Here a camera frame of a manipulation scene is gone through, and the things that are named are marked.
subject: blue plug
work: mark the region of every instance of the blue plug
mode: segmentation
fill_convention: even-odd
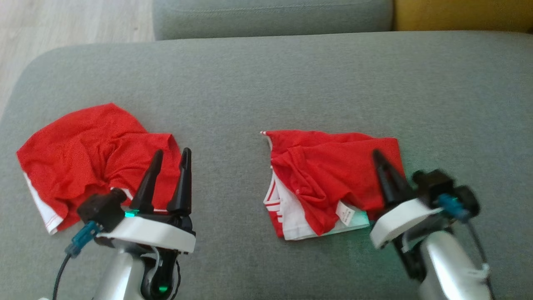
[[[470,219],[470,212],[463,207],[456,197],[452,197],[450,194],[441,194],[438,201],[439,206],[444,208],[445,212],[462,223],[466,223]]]
[[[90,221],[85,224],[85,226],[74,235],[72,243],[65,249],[65,253],[70,254],[72,258],[76,258],[82,251],[83,247],[94,239],[99,232],[100,227],[95,221]]]

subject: gray ottoman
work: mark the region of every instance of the gray ottoman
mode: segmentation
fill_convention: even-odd
[[[158,40],[388,31],[392,0],[154,0]]]
[[[496,295],[531,298],[532,49],[530,35],[465,31],[51,51],[25,70],[0,123],[2,299],[49,296],[80,228],[47,235],[15,151],[58,117],[110,101],[192,149],[198,241],[180,260],[179,299],[416,297],[393,249],[375,250],[368,230],[276,237],[262,203],[271,171],[259,134],[275,129],[394,136],[409,174],[442,168],[471,185]],[[59,298],[90,299],[112,253],[91,243],[67,265]]]

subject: white care label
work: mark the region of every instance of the white care label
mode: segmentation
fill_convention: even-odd
[[[343,222],[346,226],[350,225],[353,215],[356,212],[360,212],[360,210],[353,205],[344,203],[342,200],[338,202],[337,210],[335,211],[341,222]]]

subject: mustard yellow fabric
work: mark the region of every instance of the mustard yellow fabric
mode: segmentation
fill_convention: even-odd
[[[395,0],[396,30],[533,31],[533,0]]]

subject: crumpled red fabric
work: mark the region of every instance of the crumpled red fabric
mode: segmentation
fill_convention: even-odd
[[[317,235],[335,226],[338,220],[335,210],[341,199],[366,211],[371,220],[383,210],[383,196],[372,157],[375,149],[403,174],[395,138],[300,130],[263,134],[271,141],[274,172],[301,202],[305,219]]]
[[[37,191],[39,199],[34,195],[34,200],[45,226],[49,229],[62,219],[56,229],[63,230],[79,221],[76,209],[95,193],[116,187],[134,195],[157,149],[163,150],[164,158],[153,205],[165,209],[179,178],[178,145],[170,133],[149,133],[115,104],[63,116],[32,135],[17,157],[30,189]],[[38,200],[56,215],[45,217]]]

